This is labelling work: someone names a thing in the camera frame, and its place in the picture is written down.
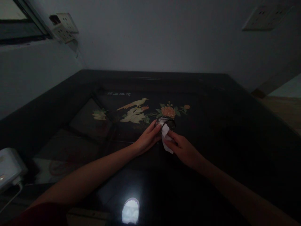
wall socket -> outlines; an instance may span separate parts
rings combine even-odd
[[[292,6],[265,5],[253,10],[251,16],[243,26],[243,31],[273,30],[287,15]]]
[[[64,43],[68,43],[75,39],[75,37],[63,26],[63,24],[55,25],[52,32],[58,36]]]
[[[69,13],[57,13],[57,16],[70,33],[78,33],[78,29]]]

white device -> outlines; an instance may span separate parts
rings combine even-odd
[[[15,149],[5,148],[0,151],[0,194],[11,185],[19,185],[20,187],[19,192],[0,210],[0,213],[20,194],[23,188],[21,176],[25,175],[27,171],[27,167]]]

white tissue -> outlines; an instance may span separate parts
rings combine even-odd
[[[163,146],[164,146],[164,149],[166,151],[168,151],[169,153],[173,154],[173,151],[168,146],[166,146],[166,144],[164,143],[164,139],[168,140],[168,141],[171,141],[171,142],[175,142],[170,136],[167,135],[168,131],[169,131],[169,127],[168,127],[168,125],[165,124],[162,127],[162,141],[163,141]]]

person's right hand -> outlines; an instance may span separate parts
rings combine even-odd
[[[205,159],[195,147],[183,136],[169,131],[168,135],[175,140],[178,146],[164,139],[164,143],[178,156],[178,158],[190,168],[196,170]]]

finger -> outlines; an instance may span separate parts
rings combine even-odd
[[[154,125],[156,123],[156,119],[146,128],[145,133],[150,133],[154,129]]]
[[[154,140],[145,148],[145,151],[148,151],[151,149],[152,146],[154,146],[159,140],[161,140],[161,137],[155,137]]]
[[[161,129],[161,125],[160,124],[158,124],[150,133],[149,133],[149,135],[151,136],[151,137],[155,137],[155,135],[160,131],[160,129]]]
[[[168,140],[163,140],[163,142],[166,144],[166,146],[168,146],[174,153],[178,153],[179,151],[181,151],[181,149],[175,145],[173,142],[168,141]]]
[[[175,142],[180,143],[180,135],[176,134],[174,131],[170,130],[167,135],[173,138]]]

